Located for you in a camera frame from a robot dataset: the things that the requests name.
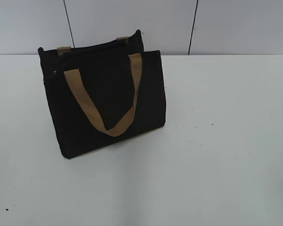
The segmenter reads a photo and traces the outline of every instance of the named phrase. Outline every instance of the tan handle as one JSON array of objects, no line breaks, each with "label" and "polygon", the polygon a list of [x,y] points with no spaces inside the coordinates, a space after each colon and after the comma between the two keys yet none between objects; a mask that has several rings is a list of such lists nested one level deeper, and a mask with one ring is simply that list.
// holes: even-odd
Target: tan handle
[{"label": "tan handle", "polygon": [[96,128],[98,131],[101,131],[107,135],[112,137],[117,137],[123,134],[129,126],[134,121],[135,117],[135,109],[137,103],[137,95],[138,89],[141,82],[142,77],[142,57],[140,53],[129,55],[130,65],[131,65],[131,74],[134,83],[134,98],[133,98],[133,106],[129,111],[121,118],[121,120],[115,125],[115,127],[106,130],[104,126],[103,119],[88,95],[87,91],[84,88],[82,78],[80,75],[79,69],[74,69],[70,71],[65,71],[64,75],[68,86],[73,93],[75,99],[79,103],[81,109],[87,116],[90,123]]},{"label": "tan handle", "polygon": [[124,41],[127,46],[129,45],[129,38],[126,36],[126,37],[119,37],[117,38],[117,41]]},{"label": "tan handle", "polygon": [[71,47],[70,46],[63,46],[57,48],[58,56],[62,56],[64,53],[70,53]]}]

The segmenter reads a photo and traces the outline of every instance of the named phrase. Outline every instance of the white table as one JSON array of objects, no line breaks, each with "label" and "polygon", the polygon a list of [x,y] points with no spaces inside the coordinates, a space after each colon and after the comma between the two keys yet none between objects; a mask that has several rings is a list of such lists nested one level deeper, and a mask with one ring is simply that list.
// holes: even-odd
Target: white table
[{"label": "white table", "polygon": [[0,226],[283,226],[283,56],[162,59],[165,127],[67,160],[38,56],[0,56]]}]

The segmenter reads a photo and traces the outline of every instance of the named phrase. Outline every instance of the black canvas bag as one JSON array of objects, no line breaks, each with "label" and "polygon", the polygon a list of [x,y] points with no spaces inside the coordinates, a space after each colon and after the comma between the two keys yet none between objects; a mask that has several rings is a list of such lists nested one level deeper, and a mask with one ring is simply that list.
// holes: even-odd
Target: black canvas bag
[{"label": "black canvas bag", "polygon": [[[138,40],[139,35],[137,31],[132,37]],[[132,37],[60,49],[62,53],[39,48],[46,97],[64,157],[164,126],[160,52],[143,52],[141,39],[130,44]]]}]

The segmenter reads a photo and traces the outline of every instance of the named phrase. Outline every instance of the white wall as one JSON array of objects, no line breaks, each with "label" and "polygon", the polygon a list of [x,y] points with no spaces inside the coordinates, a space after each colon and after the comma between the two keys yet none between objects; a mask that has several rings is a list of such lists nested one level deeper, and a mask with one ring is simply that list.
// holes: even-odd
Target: white wall
[{"label": "white wall", "polygon": [[66,0],[66,5],[78,47],[140,29],[146,50],[188,53],[196,0]]},{"label": "white wall", "polygon": [[[77,47],[141,29],[146,50],[186,55],[196,0],[66,0]],[[0,0],[0,54],[72,46],[63,0]],[[199,0],[191,54],[283,54],[283,0]]]},{"label": "white wall", "polygon": [[[196,0],[67,0],[77,47],[144,32],[147,50],[188,53]],[[0,54],[72,46],[63,0],[0,0]]]},{"label": "white wall", "polygon": [[283,54],[283,0],[199,0],[191,54]]},{"label": "white wall", "polygon": [[0,54],[71,44],[62,0],[0,0]]}]

